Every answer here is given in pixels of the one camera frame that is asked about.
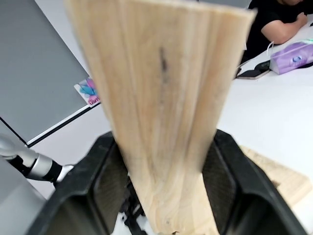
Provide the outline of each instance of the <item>white table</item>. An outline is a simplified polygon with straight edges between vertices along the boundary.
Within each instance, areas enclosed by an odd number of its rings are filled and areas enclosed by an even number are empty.
[[[65,16],[62,0],[36,2],[86,68]],[[306,26],[291,42],[310,36],[313,37],[313,28]],[[267,60],[264,56],[261,54],[247,63],[246,69]],[[281,76],[271,72],[257,81],[235,80],[218,128],[230,133],[238,144],[306,174],[313,181],[313,81],[310,74],[313,74],[312,68]],[[33,149],[61,164],[72,164],[82,159],[95,139],[109,130],[102,108],[97,106],[39,142]],[[32,183],[45,197],[53,192],[53,187],[45,182]],[[313,232],[313,193],[299,203],[294,212],[306,230]],[[129,233],[118,225],[114,234]]]

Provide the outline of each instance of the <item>gray surface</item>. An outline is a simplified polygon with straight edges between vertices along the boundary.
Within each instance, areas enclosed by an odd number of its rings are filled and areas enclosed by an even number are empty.
[[[18,140],[20,141],[20,139],[13,133],[11,132],[11,130],[9,128],[7,128],[0,120],[0,134],[5,134],[7,136],[9,136],[11,139],[13,140]]]
[[[230,6],[237,6],[237,7],[247,7],[251,0],[200,0],[209,3],[217,3],[217,4],[225,4]]]
[[[87,77],[34,0],[0,0],[0,116],[25,141],[85,106]]]
[[[45,199],[23,175],[0,158],[1,234],[23,235],[44,203]]]

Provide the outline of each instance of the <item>purple tissue box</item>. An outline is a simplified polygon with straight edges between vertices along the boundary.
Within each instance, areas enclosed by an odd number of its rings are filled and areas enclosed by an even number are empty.
[[[283,74],[313,62],[313,41],[305,40],[293,43],[274,53],[269,68],[277,74]]]

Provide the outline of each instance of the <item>sticker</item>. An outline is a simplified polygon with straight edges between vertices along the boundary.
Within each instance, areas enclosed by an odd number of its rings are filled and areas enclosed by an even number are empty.
[[[100,102],[97,90],[91,78],[87,78],[84,81],[75,84],[74,88],[90,107]]]
[[[292,61],[295,62],[295,63],[297,63],[297,62],[299,62],[299,61],[301,61],[301,60],[302,60],[301,55],[296,56],[296,57],[293,57],[293,59],[292,59]]]

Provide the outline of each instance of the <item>wooden block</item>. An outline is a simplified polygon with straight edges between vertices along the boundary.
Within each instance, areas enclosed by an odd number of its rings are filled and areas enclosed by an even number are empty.
[[[263,157],[247,147],[242,146],[241,150],[263,169],[291,208],[312,190],[311,181],[305,175]]]
[[[255,13],[179,0],[67,4],[154,232],[212,234],[201,169]]]

